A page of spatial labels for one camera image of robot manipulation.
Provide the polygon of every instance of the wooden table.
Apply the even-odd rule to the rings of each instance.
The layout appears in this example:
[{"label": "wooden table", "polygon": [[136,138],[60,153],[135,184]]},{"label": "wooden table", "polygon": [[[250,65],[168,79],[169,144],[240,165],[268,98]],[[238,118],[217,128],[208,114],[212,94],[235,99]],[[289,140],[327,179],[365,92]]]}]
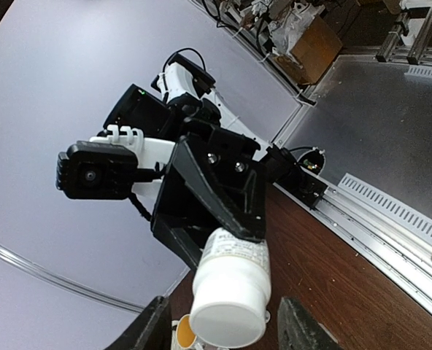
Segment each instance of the wooden table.
[{"label": "wooden table", "polygon": [[[274,187],[268,190],[272,320],[247,349],[278,349],[282,296],[299,299],[344,350],[432,349],[432,316],[385,275]],[[189,274],[171,296],[175,319],[190,311]]]}]

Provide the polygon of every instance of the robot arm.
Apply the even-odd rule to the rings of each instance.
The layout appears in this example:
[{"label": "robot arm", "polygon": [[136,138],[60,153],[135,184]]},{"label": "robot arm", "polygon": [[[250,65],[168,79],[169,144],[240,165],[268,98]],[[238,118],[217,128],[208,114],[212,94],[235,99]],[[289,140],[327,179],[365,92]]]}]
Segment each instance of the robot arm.
[{"label": "robot arm", "polygon": [[[72,199],[130,199],[193,270],[218,228],[262,242],[266,183],[301,182],[303,172],[287,150],[252,133],[214,84],[174,54],[152,83],[163,100],[130,86],[98,136],[59,155],[58,189]],[[137,196],[155,201],[153,214]]]}]

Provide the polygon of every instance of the metal plate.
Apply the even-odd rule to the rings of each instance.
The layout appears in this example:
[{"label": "metal plate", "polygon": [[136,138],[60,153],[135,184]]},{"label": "metal plate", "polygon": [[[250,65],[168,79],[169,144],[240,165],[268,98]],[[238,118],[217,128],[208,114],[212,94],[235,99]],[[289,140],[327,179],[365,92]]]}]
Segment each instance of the metal plate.
[{"label": "metal plate", "polygon": [[324,148],[329,182],[352,174],[432,219],[432,80],[408,68],[340,56],[283,144]]}]

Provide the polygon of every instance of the white wall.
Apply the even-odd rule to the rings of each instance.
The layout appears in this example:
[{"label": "white wall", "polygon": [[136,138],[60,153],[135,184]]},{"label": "white wall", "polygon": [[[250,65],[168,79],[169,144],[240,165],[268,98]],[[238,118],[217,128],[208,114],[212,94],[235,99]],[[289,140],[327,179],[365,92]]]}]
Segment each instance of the white wall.
[{"label": "white wall", "polygon": [[101,350],[135,318],[0,261],[0,350]]},{"label": "white wall", "polygon": [[295,109],[186,0],[15,0],[0,24],[1,244],[138,304],[166,292],[184,265],[133,206],[68,200],[55,189],[55,165],[58,152],[101,128],[132,82],[148,88],[185,46],[201,51],[228,105],[261,136],[273,137]]}]

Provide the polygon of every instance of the bottle label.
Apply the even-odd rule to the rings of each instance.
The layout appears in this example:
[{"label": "bottle label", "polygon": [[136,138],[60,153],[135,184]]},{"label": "bottle label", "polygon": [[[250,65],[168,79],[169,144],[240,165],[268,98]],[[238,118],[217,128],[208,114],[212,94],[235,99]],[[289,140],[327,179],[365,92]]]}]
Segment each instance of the bottle label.
[{"label": "bottle label", "polygon": [[216,230],[207,241],[200,265],[215,257],[243,257],[259,265],[269,275],[269,253],[266,241],[253,243],[236,238],[224,229]]}]

